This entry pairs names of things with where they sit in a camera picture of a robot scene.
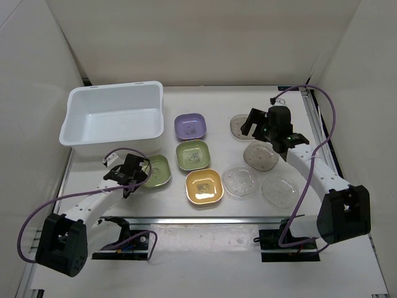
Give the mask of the light green panda plate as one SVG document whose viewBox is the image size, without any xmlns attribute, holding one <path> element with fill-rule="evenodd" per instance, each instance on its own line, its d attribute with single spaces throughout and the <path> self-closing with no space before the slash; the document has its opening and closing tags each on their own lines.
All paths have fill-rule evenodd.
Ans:
<svg viewBox="0 0 397 298">
<path fill-rule="evenodd" d="M 171 170 L 168 160 L 163 155 L 152 155 L 148 157 L 151 163 L 152 172 L 149 180 L 142 186 L 154 188 L 166 184 L 171 178 Z"/>
</svg>

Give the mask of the yellow panda plate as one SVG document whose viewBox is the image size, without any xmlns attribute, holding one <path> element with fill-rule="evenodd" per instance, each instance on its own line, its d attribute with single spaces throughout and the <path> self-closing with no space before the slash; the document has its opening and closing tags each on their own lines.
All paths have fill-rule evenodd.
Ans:
<svg viewBox="0 0 397 298">
<path fill-rule="evenodd" d="M 221 177 L 213 169 L 190 172 L 185 179 L 185 189 L 188 200 L 195 205 L 217 203 L 224 195 Z"/>
</svg>

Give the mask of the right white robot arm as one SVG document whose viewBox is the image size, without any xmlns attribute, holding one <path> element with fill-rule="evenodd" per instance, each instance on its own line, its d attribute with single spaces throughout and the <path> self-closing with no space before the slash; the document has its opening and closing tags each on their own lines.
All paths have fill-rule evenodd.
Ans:
<svg viewBox="0 0 397 298">
<path fill-rule="evenodd" d="M 299 216 L 294 210 L 282 222 L 280 247 L 293 248 L 319 238 L 332 245 L 370 233 L 369 191 L 363 185 L 354 186 L 341 178 L 316 156 L 309 140 L 293 132 L 289 108 L 272 106 L 266 112 L 251 109 L 241 133 L 270 143 L 273 150 L 306 179 L 301 196 L 312 188 L 321 201 L 317 215 Z"/>
</svg>

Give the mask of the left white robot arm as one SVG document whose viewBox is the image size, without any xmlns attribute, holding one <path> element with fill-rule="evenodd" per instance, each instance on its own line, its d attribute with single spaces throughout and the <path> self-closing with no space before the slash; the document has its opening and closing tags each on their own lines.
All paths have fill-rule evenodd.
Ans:
<svg viewBox="0 0 397 298">
<path fill-rule="evenodd" d="M 35 255 L 38 264 L 75 277 L 91 255 L 98 251 L 131 252 L 152 233 L 133 232 L 127 220 L 104 215 L 147 182 L 150 160 L 131 153 L 121 159 L 112 153 L 104 165 L 108 172 L 94 191 L 84 193 L 83 200 L 69 210 L 45 219 Z"/>
</svg>

